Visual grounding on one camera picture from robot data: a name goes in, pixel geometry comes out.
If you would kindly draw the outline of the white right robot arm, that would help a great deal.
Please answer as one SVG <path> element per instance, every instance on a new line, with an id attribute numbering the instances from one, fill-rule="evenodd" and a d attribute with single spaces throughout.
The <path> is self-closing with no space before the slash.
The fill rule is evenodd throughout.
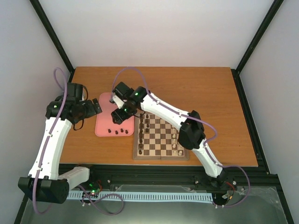
<path id="1" fill-rule="evenodd" d="M 198 112 L 178 109 L 144 87 L 139 86 L 134 90 L 123 82 L 112 88 L 110 102 L 117 105 L 117 109 L 111 112 L 115 124 L 122 124 L 136 115 L 138 110 L 152 113 L 170 123 L 178 130 L 179 144 L 192 151 L 201 162 L 209 176 L 210 185 L 220 189 L 225 184 L 227 173 L 207 143 L 203 127 L 207 123 L 200 119 Z"/>

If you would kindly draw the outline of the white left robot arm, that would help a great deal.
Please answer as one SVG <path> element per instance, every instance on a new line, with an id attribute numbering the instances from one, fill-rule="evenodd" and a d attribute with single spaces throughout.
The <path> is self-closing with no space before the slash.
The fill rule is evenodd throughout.
<path id="1" fill-rule="evenodd" d="M 68 83 L 67 92 L 50 102 L 46 108 L 43 140 L 27 177 L 20 177 L 19 189 L 31 200 L 62 204 L 69 191 L 79 184 L 92 188 L 96 174 L 86 167 L 76 167 L 59 175 L 59 162 L 66 137 L 78 122 L 101 113 L 97 99 L 88 98 L 82 84 Z"/>

